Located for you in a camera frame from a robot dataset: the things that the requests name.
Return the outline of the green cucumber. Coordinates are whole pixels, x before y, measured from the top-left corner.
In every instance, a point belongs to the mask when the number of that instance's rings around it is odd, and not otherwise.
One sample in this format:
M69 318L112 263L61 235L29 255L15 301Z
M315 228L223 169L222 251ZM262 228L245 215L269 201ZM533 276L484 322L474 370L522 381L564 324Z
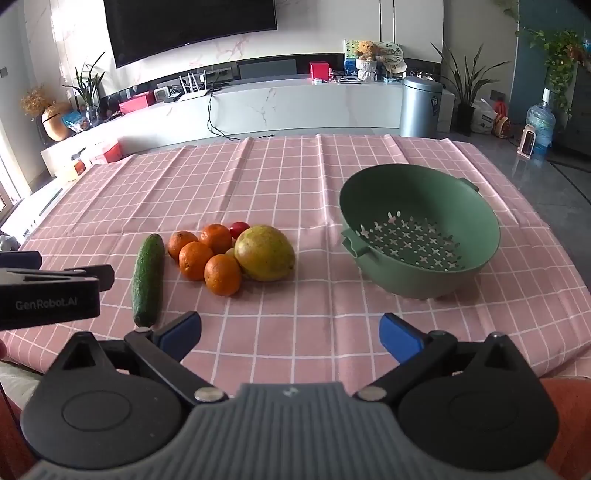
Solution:
M132 316L136 326L152 327L162 305L165 248L159 234L148 235L136 255L131 279Z

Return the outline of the orange tangerine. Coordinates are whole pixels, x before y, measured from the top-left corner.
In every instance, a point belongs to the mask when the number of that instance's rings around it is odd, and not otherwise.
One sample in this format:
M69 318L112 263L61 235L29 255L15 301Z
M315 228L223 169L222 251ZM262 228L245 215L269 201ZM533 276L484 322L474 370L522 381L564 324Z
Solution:
M204 281L214 295L229 297L242 287L242 270L235 258L226 254L214 255L205 265Z
M179 254L183 247L197 241L197 236L189 231L176 231L168 239L167 252L175 262L178 262Z
M233 245L230 230L221 224L206 225L199 233L198 240L211 249L214 255L225 254Z
M213 251L207 245L198 241L187 243L179 252L179 271L190 281L201 281L205 265L212 256Z

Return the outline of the green colander bowl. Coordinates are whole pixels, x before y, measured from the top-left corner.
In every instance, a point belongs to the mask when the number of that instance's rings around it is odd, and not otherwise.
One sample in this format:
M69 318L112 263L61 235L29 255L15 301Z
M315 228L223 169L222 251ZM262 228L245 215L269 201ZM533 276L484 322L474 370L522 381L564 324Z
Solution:
M466 178L418 165L360 170L339 192L342 246L389 293L449 295L500 246L499 220L483 193Z

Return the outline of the red cherry tomato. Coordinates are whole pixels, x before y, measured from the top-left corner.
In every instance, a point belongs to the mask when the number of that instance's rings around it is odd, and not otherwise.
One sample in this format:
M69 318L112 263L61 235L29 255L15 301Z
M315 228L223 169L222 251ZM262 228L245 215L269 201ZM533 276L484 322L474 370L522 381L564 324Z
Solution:
M243 221L236 221L235 223L232 223L230 225L229 232L231 234L231 237L236 240L240 235L242 235L243 232L245 232L249 228L249 224Z

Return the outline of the pink checkered tablecloth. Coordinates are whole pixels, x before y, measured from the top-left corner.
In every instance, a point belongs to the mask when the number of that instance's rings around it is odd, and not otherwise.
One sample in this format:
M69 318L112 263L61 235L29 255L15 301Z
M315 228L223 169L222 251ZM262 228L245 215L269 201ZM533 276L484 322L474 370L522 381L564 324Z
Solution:
M47 270L108 264L98 314L5 332L48 369L69 338L152 328L188 311L183 358L233 392L394 366L381 317L462 341L501 332L538 375L590 373L590 294L528 201L477 148L317 135L183 146L93 166L29 237Z

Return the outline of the golden round vase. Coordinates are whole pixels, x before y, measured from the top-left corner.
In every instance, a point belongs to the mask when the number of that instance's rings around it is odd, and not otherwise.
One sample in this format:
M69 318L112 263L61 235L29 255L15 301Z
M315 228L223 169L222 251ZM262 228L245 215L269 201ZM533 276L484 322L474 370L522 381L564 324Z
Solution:
M71 131L64 124L63 117L72 111L68 102L52 103L43 112L41 122L48 137L61 142L70 136Z

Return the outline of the potted orchid plant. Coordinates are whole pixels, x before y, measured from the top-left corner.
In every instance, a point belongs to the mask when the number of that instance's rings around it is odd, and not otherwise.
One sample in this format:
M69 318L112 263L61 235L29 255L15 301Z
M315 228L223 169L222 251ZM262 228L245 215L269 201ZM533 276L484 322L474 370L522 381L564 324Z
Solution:
M103 51L92 64L84 64L80 69L74 68L75 82L64 84L65 88L74 91L76 97L80 97L85 105L84 115L91 127L95 127L100 120L99 113L99 89L105 72L96 73L95 67L105 55Z

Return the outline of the long red box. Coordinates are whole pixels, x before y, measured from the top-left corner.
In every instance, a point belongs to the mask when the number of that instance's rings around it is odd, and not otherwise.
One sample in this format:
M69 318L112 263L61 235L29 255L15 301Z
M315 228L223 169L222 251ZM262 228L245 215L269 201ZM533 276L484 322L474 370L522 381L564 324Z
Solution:
M132 98L119 104L119 111L122 115L127 115L145 108L155 103L154 95L151 91L137 94Z

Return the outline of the pink small heater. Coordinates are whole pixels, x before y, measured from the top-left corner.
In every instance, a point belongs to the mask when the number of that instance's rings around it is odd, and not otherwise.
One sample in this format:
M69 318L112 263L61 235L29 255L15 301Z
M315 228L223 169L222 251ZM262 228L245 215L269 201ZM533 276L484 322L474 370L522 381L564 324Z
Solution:
M520 143L517 148L517 154L521 157L530 159L536 144L536 129L530 124L526 124L522 131Z

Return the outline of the white plastic bag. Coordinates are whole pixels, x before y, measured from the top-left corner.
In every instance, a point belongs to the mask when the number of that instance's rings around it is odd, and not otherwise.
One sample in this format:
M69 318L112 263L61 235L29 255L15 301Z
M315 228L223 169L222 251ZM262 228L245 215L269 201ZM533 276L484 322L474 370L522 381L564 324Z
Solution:
M472 132L486 135L491 134L497 119L497 112L483 98L476 100L472 104L472 107L474 108L471 121Z

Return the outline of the silver pedal trash bin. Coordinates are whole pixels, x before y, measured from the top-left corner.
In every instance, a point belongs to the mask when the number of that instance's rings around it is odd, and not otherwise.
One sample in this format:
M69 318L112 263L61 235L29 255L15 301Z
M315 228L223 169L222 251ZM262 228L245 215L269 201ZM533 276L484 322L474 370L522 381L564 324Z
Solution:
M403 81L400 135L434 138L443 95L443 85L433 80L407 76Z

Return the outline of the white marble tv cabinet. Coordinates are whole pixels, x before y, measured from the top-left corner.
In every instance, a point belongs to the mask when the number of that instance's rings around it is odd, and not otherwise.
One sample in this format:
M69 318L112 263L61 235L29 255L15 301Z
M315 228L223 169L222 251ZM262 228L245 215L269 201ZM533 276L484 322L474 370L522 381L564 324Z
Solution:
M399 82L315 85L308 79L226 86L213 95L157 103L74 135L41 152L57 177L78 152L99 153L117 142L125 156L212 138L212 126L229 137L280 131L398 129Z

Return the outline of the blue water jug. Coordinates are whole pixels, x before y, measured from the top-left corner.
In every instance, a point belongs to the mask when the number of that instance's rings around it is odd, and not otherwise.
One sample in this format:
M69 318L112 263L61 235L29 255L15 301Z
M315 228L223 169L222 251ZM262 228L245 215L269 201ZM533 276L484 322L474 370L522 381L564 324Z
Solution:
M545 88L541 101L529 108L526 120L536 134L534 152L545 155L552 144L556 118L550 106L552 92Z

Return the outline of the white wifi router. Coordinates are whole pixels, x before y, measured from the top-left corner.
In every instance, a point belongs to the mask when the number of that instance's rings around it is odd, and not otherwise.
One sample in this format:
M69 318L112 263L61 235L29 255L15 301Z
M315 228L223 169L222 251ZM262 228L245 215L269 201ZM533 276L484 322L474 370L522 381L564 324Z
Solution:
M180 99L183 101L205 97L211 93L211 85L207 83L205 72L189 71L180 75L178 80L182 93Z

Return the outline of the dark grey sideboard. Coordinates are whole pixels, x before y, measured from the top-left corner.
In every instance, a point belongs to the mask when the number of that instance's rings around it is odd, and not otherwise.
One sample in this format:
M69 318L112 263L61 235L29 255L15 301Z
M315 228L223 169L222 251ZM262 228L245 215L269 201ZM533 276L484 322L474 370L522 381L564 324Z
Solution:
M570 113L557 113L558 125L554 145L563 150L590 156L590 73L581 66L576 69L572 86L567 91Z

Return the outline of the potted green floor plant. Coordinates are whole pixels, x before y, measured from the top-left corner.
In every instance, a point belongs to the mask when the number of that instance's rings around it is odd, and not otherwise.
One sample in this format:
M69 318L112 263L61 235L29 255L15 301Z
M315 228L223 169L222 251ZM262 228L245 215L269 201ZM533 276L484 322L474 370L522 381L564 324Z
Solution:
M451 84L459 99L456 113L456 128L459 133L470 135L472 132L472 120L474 118L474 102L480 90L489 84L498 82L498 79L489 78L488 74L502 66L508 65L509 61L502 61L491 66L480 66L479 61L484 45L481 44L473 57L471 63L464 57L463 64L460 64L452 50L443 44L442 47L432 43L432 47L439 55L442 64L447 65L451 75L443 75L442 78Z

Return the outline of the teddy bear in white pot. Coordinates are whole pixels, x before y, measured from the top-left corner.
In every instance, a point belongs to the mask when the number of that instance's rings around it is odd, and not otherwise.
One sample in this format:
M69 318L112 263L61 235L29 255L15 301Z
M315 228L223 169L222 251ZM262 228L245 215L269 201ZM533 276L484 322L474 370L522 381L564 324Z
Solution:
M375 82L378 77L378 59L381 46L370 40L362 40L356 47L356 76L363 83Z

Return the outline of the hanging ivy plant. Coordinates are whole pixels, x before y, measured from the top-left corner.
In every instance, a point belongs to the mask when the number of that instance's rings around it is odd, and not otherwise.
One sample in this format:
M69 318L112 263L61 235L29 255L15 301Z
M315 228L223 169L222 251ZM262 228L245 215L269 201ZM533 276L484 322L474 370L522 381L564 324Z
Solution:
M547 88L552 111L568 118L573 102L570 88L578 67L583 68L588 57L581 35L569 29L545 32L533 28L520 28L516 35L512 115L523 120L526 110Z

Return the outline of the black wall television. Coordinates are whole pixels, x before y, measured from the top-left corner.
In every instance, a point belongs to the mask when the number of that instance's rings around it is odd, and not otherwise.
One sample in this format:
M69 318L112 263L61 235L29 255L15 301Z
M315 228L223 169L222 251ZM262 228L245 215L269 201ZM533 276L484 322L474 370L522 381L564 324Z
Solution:
M103 3L118 67L194 43L276 30L273 1L112 0Z

